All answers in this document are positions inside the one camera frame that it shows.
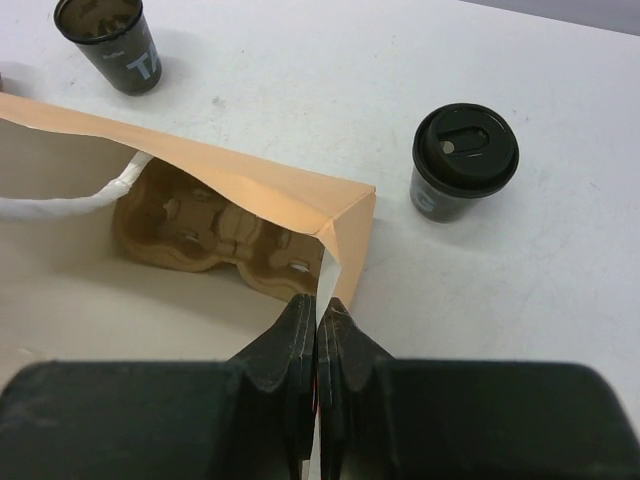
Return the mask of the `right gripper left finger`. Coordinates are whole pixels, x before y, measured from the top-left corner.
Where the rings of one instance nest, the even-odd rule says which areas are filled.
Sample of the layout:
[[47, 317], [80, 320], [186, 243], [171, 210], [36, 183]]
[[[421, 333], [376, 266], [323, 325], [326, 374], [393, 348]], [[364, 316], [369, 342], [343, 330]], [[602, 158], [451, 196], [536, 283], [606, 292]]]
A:
[[316, 300], [226, 361], [50, 361], [1, 394], [5, 479], [299, 479], [315, 424]]

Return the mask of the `black cup lid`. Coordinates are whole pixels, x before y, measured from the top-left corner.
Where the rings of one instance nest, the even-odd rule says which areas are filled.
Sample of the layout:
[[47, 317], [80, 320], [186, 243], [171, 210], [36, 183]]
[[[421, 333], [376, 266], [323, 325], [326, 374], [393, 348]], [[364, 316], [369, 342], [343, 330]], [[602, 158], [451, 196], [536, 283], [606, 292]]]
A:
[[414, 168], [431, 187], [460, 199], [504, 188], [519, 166], [519, 145], [506, 120], [488, 107], [455, 103], [432, 111], [413, 140]]

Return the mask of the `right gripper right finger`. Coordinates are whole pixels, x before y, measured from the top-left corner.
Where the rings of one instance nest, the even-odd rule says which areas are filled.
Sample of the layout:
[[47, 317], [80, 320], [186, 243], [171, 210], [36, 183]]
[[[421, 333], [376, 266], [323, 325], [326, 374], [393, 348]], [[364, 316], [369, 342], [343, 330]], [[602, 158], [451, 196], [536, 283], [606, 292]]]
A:
[[319, 323], [325, 479], [635, 479], [613, 389], [572, 363], [399, 359], [333, 299]]

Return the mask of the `black takeout coffee cup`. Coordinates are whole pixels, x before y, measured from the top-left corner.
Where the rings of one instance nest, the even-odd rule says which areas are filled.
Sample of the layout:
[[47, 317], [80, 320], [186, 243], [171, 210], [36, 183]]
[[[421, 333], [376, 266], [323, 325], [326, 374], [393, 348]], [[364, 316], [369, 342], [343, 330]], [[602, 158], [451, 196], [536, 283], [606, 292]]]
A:
[[142, 95], [161, 79], [162, 63], [141, 0], [63, 0], [53, 18], [58, 31], [119, 92]]

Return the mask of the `single brown cup carrier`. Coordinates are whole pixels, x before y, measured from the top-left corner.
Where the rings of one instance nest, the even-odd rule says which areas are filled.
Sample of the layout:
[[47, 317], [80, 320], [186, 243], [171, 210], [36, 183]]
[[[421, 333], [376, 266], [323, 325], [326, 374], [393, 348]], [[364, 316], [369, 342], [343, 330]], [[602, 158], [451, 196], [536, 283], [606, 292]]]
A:
[[315, 293], [324, 255], [319, 240], [258, 217], [159, 159], [117, 201], [113, 230], [138, 262], [190, 273], [233, 265], [249, 286], [283, 301]]

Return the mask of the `brown paper takeout bag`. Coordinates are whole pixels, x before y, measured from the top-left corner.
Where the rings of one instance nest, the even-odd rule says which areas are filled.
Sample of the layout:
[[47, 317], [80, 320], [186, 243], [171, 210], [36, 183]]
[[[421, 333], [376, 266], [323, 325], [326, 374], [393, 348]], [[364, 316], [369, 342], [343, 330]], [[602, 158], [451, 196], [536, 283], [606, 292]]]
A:
[[297, 293], [349, 303], [372, 186], [3, 94], [1, 378], [227, 359]]

